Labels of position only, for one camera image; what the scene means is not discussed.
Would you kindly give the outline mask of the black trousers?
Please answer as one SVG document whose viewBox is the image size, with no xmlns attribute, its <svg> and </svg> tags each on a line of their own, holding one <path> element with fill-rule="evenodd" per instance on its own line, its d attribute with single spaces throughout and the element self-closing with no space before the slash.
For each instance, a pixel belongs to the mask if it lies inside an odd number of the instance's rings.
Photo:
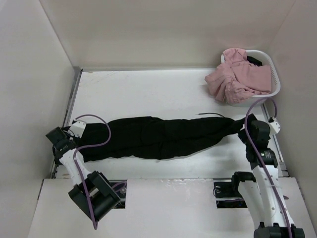
<svg viewBox="0 0 317 238">
<path fill-rule="evenodd" d="M 222 138 L 238 133 L 244 120 L 225 117 L 163 120 L 156 117 L 116 119 L 107 125 L 86 125 L 78 146 L 84 161 L 138 157 L 171 159 L 210 148 Z M 91 144 L 103 146 L 88 148 Z"/>
</svg>

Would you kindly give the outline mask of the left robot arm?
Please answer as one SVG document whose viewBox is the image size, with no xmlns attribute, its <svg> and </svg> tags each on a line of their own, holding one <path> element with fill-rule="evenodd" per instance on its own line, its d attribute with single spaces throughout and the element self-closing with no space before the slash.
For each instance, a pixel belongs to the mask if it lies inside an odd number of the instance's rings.
<svg viewBox="0 0 317 238">
<path fill-rule="evenodd" d="M 72 179 L 73 188 L 68 193 L 69 197 L 97 226 L 120 203 L 119 195 L 102 173 L 90 172 L 85 168 L 75 141 L 60 127 L 50 131 L 46 137 L 53 144 L 55 160 L 66 167 Z"/>
</svg>

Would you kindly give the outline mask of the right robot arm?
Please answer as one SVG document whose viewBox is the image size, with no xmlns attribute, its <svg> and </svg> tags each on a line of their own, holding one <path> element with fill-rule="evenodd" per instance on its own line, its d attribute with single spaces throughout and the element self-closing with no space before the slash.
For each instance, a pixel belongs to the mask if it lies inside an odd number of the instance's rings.
<svg viewBox="0 0 317 238">
<path fill-rule="evenodd" d="M 246 146 L 250 172 L 235 172 L 230 191 L 242 196 L 254 223 L 255 238 L 303 238 L 304 230 L 296 227 L 286 207 L 279 183 L 278 161 L 268 147 L 272 132 L 278 132 L 278 122 L 264 122 L 254 115 L 245 117 L 245 128 L 238 137 Z"/>
</svg>

